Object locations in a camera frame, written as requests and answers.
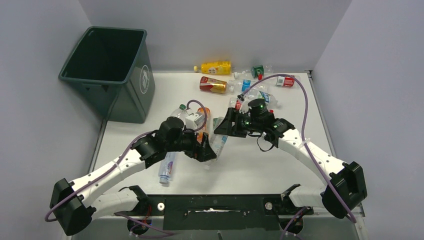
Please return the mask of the green label tea bottle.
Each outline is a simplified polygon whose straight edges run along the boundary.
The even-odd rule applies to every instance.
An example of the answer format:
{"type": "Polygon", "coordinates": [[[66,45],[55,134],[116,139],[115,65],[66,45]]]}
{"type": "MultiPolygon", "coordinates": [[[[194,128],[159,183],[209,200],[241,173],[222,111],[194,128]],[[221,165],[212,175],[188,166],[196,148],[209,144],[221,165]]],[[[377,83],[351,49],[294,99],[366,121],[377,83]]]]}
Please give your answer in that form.
{"type": "Polygon", "coordinates": [[[213,122],[213,130],[216,128],[216,126],[223,120],[223,119],[227,119],[224,117],[218,117],[214,122],[213,122]]]}

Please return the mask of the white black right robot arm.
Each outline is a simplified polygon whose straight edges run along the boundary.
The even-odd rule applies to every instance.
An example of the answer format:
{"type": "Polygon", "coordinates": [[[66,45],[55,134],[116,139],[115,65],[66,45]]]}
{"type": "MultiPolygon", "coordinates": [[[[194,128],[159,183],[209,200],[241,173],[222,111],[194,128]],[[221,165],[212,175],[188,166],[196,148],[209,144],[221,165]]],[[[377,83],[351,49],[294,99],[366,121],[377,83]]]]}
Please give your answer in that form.
{"type": "Polygon", "coordinates": [[[261,138],[301,162],[321,181],[322,187],[294,184],[281,194],[281,207],[289,214],[301,207],[323,208],[338,219],[353,218],[352,210],[368,195],[363,168],[325,152],[302,136],[284,118],[267,109],[264,99],[254,99],[247,110],[229,107],[214,134],[245,138],[258,133],[261,138]]]}

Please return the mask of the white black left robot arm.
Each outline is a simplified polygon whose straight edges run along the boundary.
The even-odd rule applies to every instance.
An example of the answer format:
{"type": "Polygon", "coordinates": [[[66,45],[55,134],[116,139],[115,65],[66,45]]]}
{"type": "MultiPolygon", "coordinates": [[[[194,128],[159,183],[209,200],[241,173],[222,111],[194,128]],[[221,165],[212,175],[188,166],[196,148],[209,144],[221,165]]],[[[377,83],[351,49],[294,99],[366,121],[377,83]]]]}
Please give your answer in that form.
{"type": "Polygon", "coordinates": [[[136,137],[118,158],[85,176],[57,181],[45,221],[57,221],[64,233],[72,236],[95,218],[135,210],[142,200],[139,187],[129,187],[123,193],[105,192],[129,176],[164,160],[167,153],[176,152],[183,152],[198,162],[217,157],[207,135],[198,141],[194,130],[186,128],[181,119],[170,116],[159,129],[136,137]]]}

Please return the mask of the clear bottle red white label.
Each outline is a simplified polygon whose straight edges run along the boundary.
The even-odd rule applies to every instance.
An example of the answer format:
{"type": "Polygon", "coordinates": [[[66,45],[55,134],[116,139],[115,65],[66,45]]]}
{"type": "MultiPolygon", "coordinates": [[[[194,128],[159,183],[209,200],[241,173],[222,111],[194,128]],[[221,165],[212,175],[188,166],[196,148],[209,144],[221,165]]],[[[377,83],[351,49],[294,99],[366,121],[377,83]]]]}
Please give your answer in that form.
{"type": "Polygon", "coordinates": [[[246,114],[250,111],[248,103],[256,99],[263,100],[268,110],[273,111],[276,108],[275,106],[273,106],[272,103],[267,102],[264,98],[257,98],[257,97],[250,97],[250,98],[245,97],[243,101],[240,100],[238,97],[231,97],[228,103],[228,107],[234,108],[242,114],[246,114]]]}

